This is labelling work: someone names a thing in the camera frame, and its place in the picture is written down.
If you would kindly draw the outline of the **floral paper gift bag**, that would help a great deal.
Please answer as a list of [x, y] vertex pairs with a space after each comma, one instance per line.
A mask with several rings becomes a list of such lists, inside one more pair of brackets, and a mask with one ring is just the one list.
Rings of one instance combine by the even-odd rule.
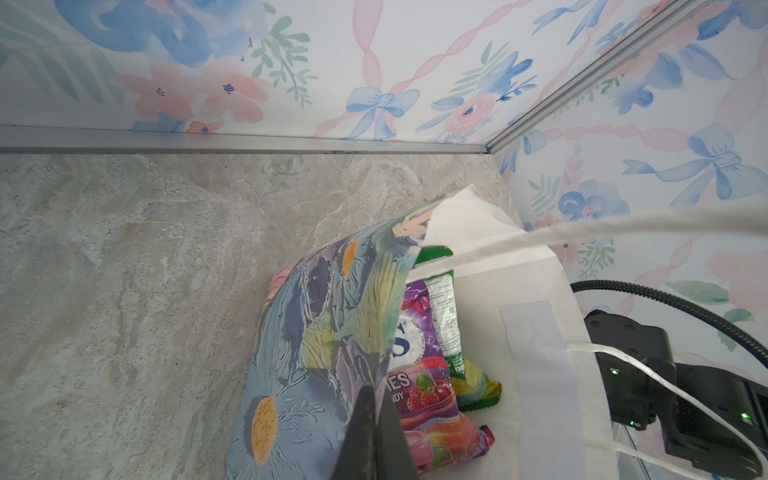
[[677, 363], [662, 329], [584, 314], [551, 245], [592, 234], [746, 229], [697, 211], [518, 228], [466, 188], [321, 248], [273, 290], [225, 459], [228, 479], [331, 479], [358, 391], [377, 421], [406, 286], [454, 271], [463, 354], [502, 384], [462, 412], [495, 442], [418, 479], [619, 479], [629, 460], [686, 479], [767, 475], [767, 391]]

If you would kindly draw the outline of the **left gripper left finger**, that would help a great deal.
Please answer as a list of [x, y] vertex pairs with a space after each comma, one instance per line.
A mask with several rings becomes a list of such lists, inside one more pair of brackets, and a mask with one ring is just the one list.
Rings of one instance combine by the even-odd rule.
[[374, 390], [359, 389], [332, 480], [371, 480], [376, 477], [376, 411]]

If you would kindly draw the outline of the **green snack packet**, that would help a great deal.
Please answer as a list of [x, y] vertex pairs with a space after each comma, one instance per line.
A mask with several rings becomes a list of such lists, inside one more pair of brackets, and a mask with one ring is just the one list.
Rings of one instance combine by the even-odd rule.
[[432, 319], [451, 384], [462, 412], [489, 409], [496, 406], [502, 396], [502, 384], [489, 378], [476, 364], [463, 354], [454, 271], [424, 277], [432, 309]]

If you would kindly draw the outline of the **purple Fox's berries bag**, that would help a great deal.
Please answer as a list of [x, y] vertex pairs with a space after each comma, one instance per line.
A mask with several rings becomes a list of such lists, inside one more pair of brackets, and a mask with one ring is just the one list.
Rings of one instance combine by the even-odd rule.
[[495, 438], [459, 410], [424, 281], [406, 286], [387, 384], [418, 471], [487, 454]]

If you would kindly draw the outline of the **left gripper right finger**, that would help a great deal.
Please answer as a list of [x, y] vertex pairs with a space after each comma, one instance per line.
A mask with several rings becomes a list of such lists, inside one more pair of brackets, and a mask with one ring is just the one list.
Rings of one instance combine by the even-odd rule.
[[386, 393], [383, 397], [377, 421], [377, 478], [379, 480], [417, 480], [419, 478], [390, 393]]

